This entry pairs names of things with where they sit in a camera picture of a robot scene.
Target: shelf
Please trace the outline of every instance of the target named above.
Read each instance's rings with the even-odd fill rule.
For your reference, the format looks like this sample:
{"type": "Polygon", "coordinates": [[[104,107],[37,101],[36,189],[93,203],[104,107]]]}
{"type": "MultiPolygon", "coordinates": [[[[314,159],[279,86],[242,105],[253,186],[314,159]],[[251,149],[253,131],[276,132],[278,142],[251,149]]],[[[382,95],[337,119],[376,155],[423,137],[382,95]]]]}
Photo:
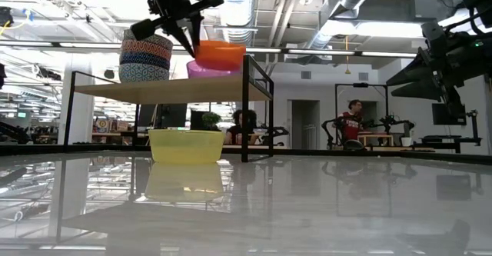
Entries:
{"type": "MultiPolygon", "coordinates": [[[[241,101],[241,90],[242,75],[75,86],[78,93],[140,105],[241,101]]],[[[266,94],[249,84],[249,101],[267,100],[266,94]]]]}

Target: orange bowl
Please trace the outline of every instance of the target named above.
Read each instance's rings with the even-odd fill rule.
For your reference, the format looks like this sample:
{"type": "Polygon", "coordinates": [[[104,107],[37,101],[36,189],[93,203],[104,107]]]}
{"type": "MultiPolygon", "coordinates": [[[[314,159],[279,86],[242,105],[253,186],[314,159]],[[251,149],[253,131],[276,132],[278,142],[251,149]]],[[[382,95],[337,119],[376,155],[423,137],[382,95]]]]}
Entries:
{"type": "Polygon", "coordinates": [[[246,47],[223,41],[200,41],[195,61],[203,68],[219,71],[241,69],[246,47]]]}

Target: patterned bowl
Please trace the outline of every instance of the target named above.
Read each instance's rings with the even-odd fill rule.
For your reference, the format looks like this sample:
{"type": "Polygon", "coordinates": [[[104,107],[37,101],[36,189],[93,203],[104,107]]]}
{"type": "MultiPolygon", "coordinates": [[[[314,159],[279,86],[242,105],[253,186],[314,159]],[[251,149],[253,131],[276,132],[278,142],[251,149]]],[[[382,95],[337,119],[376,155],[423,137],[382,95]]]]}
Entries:
{"type": "Polygon", "coordinates": [[[125,30],[121,44],[119,75],[121,83],[169,80],[172,42],[159,35],[137,41],[125,30]]]}

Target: pink bowl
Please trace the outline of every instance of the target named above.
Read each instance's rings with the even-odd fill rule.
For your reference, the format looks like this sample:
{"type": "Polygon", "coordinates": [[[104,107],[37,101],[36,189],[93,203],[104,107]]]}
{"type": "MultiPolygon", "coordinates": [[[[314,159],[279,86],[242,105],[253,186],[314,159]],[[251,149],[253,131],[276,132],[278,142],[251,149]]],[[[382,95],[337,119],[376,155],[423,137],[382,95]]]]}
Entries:
{"type": "Polygon", "coordinates": [[[202,68],[196,61],[186,64],[188,78],[216,77],[238,74],[240,71],[217,71],[210,68],[202,68]]]}

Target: red shirt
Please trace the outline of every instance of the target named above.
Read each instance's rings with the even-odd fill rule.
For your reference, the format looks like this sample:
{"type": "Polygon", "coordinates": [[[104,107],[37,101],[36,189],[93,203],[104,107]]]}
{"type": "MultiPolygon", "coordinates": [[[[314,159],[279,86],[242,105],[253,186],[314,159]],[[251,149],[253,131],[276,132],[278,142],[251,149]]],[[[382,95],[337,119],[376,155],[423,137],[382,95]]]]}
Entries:
{"type": "Polygon", "coordinates": [[[342,129],[342,134],[347,140],[357,140],[362,118],[357,114],[354,116],[354,114],[351,114],[350,112],[344,112],[340,114],[339,117],[353,117],[344,119],[345,126],[342,129]]]}

